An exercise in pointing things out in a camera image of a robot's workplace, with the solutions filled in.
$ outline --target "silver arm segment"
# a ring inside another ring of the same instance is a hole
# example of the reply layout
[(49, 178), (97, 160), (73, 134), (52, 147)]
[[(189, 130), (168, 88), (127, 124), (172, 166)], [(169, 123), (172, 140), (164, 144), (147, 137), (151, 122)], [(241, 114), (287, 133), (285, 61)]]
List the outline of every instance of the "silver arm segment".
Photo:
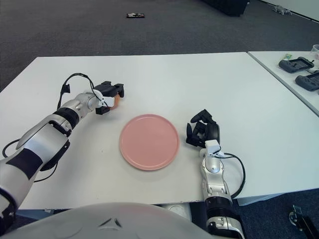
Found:
[(79, 94), (26, 132), (16, 152), (0, 160), (0, 232), (12, 223), (37, 173), (57, 163), (70, 145), (68, 136), (76, 124), (98, 104), (93, 93)]
[(233, 202), (224, 180), (224, 164), (219, 158), (223, 155), (220, 145), (217, 140), (208, 140), (205, 145), (206, 148), (203, 148), (199, 155), (203, 158), (200, 169), (203, 176), (202, 189), (208, 217), (208, 232), (245, 239), (239, 218), (231, 210)]

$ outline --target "black cable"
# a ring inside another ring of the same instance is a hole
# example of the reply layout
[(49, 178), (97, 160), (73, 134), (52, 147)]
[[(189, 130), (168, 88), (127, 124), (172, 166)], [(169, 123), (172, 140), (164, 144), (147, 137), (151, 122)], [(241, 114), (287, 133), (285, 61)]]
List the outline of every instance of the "black cable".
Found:
[(231, 154), (231, 153), (224, 153), (224, 154), (230, 156), (230, 157), (224, 157), (224, 158), (236, 158), (236, 159), (240, 162), (241, 167), (242, 167), (242, 169), (243, 169), (243, 180), (242, 180), (242, 182), (241, 182), (241, 184), (240, 184), (238, 190), (237, 190), (233, 195), (231, 195), (231, 198), (233, 199), (233, 198), (236, 198), (236, 197), (241, 193), (241, 191), (242, 191), (243, 188), (244, 188), (245, 181), (246, 181), (246, 171), (245, 171), (244, 164), (243, 164), (243, 162), (240, 160), (239, 157), (237, 157), (236, 155)]
[[(7, 156), (6, 153), (5, 153), (6, 149), (7, 149), (10, 145), (12, 145), (12, 144), (18, 142), (19, 140), (20, 140), (20, 139), (16, 139), (16, 140), (14, 140), (14, 141), (8, 143), (8, 144), (3, 148), (3, 150), (2, 150), (2, 155), (3, 155), (5, 158), (8, 158), (8, 156)], [(39, 179), (39, 180), (35, 180), (34, 182), (35, 182), (35, 183), (41, 182), (41, 181), (43, 181), (43, 180), (48, 179), (49, 177), (51, 177), (51, 176), (54, 174), (54, 172), (55, 172), (57, 166), (58, 166), (58, 163), (56, 163), (54, 170), (52, 171), (52, 173), (51, 173), (49, 176), (47, 176), (46, 178), (42, 178), (42, 179)]]
[(54, 170), (52, 171), (52, 173), (51, 173), (49, 176), (47, 176), (46, 178), (42, 178), (42, 179), (39, 179), (39, 180), (35, 180), (34, 182), (37, 183), (37, 182), (44, 181), (45, 179), (48, 179), (49, 177), (51, 177), (51, 176), (54, 174), (54, 172), (55, 172), (55, 170), (56, 170), (57, 167), (58, 167), (58, 163), (55, 164), (55, 168), (54, 168)]
[(64, 93), (67, 92), (67, 91), (65, 91), (66, 83), (68, 82), (68, 80), (70, 80), (70, 79), (71, 79), (72, 77), (74, 77), (74, 76), (81, 76), (81, 77), (84, 77), (84, 78), (88, 79), (89, 82), (90, 82), (90, 87), (91, 87), (92, 93), (95, 95), (95, 97), (96, 97), (99, 101), (102, 101), (102, 99), (100, 99), (100, 98), (95, 94), (95, 92), (94, 92), (94, 84), (93, 84), (93, 82), (91, 81), (91, 79), (90, 79), (87, 75), (84, 75), (84, 74), (82, 74), (82, 73), (74, 73), (74, 74), (70, 75), (70, 76), (65, 80), (65, 82), (64, 82), (63, 85), (62, 85), (61, 92), (60, 92), (60, 99), (59, 99), (59, 102), (58, 102), (58, 107), (57, 107), (57, 109), (59, 109), (59, 108), (61, 107), (62, 96), (63, 96)]
[(12, 145), (12, 144), (18, 142), (19, 140), (20, 140), (20, 139), (16, 139), (16, 140), (14, 140), (14, 141), (8, 143), (8, 144), (3, 148), (3, 150), (2, 150), (2, 155), (3, 155), (5, 158), (8, 158), (8, 156), (5, 154), (6, 149), (7, 149), (10, 145)]

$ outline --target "black controller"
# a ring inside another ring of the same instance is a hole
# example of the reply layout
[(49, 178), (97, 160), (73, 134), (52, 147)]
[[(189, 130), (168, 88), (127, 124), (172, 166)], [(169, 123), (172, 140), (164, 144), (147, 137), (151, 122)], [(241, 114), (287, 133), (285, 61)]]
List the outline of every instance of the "black controller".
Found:
[(307, 91), (315, 91), (319, 89), (319, 72), (314, 73), (308, 76), (297, 76), (295, 79), (297, 85), (300, 85), (302, 88)]
[(284, 69), (285, 71), (289, 73), (304, 71), (306, 69), (310, 69), (314, 67), (313, 62), (307, 60), (304, 57), (298, 57), (298, 59), (290, 60), (290, 61), (281, 60), (278, 65), (280, 68)]

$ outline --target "pink plate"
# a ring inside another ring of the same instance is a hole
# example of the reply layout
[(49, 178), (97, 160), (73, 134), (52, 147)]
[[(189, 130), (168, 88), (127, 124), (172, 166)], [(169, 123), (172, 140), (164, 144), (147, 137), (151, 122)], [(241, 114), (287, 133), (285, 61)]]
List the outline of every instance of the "pink plate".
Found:
[(130, 120), (120, 136), (123, 157), (142, 170), (157, 170), (170, 164), (179, 148), (178, 133), (167, 119), (141, 115)]

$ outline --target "small orange object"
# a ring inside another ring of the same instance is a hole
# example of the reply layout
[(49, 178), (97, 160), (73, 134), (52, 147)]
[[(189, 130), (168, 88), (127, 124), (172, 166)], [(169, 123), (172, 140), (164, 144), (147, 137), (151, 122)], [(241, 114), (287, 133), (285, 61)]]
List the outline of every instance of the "small orange object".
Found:
[(114, 106), (111, 107), (112, 110), (115, 109), (119, 105), (121, 97), (119, 96), (119, 94), (117, 94), (116, 96), (114, 96), (114, 99), (115, 99), (114, 100)]

